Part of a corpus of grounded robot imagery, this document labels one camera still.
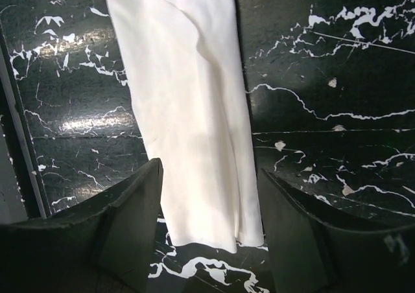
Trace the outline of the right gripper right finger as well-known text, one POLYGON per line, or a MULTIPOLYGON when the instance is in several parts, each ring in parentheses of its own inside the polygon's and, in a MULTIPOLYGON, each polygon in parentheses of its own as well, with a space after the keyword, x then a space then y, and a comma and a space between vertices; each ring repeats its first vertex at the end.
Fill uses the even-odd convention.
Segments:
POLYGON ((259 172, 259 202, 277 292, 413 292, 414 226, 343 212, 259 172))

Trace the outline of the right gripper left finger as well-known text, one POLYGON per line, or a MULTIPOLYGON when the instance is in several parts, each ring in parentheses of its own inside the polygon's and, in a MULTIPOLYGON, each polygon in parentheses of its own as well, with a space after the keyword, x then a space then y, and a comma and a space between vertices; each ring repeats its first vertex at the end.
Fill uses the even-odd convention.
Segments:
POLYGON ((144 292, 160 210, 163 165, 49 218, 1 226, 2 292, 144 292))

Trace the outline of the white underwear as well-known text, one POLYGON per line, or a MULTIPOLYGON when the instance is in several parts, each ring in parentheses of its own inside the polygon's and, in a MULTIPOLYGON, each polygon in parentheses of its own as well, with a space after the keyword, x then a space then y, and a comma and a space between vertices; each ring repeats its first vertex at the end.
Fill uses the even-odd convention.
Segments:
POLYGON ((106 0, 175 246, 264 243, 235 0, 106 0))

